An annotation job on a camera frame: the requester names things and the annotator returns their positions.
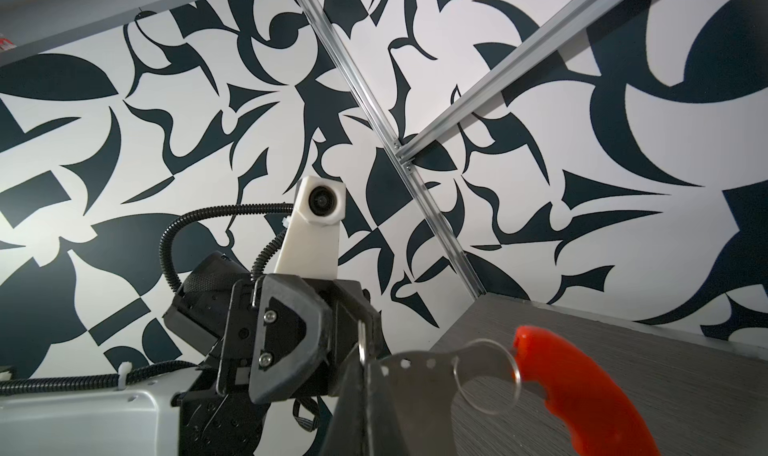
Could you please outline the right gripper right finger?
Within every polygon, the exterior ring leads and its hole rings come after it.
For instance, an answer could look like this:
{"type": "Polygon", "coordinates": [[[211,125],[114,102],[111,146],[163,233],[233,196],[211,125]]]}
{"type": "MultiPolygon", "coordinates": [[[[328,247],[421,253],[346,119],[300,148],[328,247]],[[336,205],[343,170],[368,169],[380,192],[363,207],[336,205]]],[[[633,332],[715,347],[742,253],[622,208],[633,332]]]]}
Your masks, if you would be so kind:
{"type": "Polygon", "coordinates": [[[378,362],[367,365],[367,454],[410,454],[390,385],[378,362]]]}

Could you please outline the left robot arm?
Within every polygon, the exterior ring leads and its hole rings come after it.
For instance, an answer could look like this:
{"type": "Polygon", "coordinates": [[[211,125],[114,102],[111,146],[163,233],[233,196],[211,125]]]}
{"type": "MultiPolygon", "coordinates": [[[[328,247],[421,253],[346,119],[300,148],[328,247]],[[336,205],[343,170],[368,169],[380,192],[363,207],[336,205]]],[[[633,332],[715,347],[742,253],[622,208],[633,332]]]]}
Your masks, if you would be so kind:
{"type": "Polygon", "coordinates": [[[201,363],[5,381],[2,453],[251,455],[273,404],[339,394],[349,362],[382,345],[358,282],[252,274],[218,252],[186,278],[164,321],[201,363]]]}

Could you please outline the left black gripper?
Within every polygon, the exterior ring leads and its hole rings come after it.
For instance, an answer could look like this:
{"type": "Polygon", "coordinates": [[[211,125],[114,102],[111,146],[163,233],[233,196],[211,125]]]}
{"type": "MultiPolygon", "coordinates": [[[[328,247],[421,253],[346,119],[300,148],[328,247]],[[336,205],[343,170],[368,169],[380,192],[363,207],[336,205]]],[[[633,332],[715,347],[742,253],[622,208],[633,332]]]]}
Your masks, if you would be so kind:
{"type": "Polygon", "coordinates": [[[233,288],[216,392],[254,404],[341,393],[359,355],[382,350],[381,315],[360,283],[268,274],[233,288]]]}

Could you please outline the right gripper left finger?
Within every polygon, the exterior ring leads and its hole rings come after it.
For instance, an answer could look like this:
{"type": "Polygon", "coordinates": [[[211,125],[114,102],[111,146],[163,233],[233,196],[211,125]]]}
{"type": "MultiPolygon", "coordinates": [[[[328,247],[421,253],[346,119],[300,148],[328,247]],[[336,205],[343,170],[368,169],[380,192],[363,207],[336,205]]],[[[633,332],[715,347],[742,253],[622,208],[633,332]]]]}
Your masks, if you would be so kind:
{"type": "Polygon", "coordinates": [[[335,411],[324,439],[321,455],[363,453],[363,366],[353,361],[346,367],[339,387],[335,411]]]}

